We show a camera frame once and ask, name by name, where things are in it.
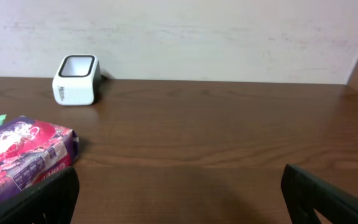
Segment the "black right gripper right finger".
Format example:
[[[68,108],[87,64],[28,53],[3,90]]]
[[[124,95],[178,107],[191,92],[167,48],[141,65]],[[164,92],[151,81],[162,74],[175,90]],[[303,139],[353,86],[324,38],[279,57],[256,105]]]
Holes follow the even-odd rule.
[[[281,190],[292,223],[320,223],[320,213],[331,223],[358,224],[357,197],[296,165],[285,166]]]

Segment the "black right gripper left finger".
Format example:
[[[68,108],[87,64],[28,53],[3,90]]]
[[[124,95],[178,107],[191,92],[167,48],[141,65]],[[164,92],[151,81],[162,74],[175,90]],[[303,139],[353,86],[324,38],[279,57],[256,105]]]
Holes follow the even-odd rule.
[[[0,224],[70,224],[80,183],[73,167],[57,172],[0,203]]]

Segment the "purple red snack packet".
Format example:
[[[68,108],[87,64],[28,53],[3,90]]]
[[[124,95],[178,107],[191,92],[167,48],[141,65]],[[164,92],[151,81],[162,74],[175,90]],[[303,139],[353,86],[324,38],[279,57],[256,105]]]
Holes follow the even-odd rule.
[[[73,129],[25,116],[0,126],[0,202],[72,166],[78,145]]]

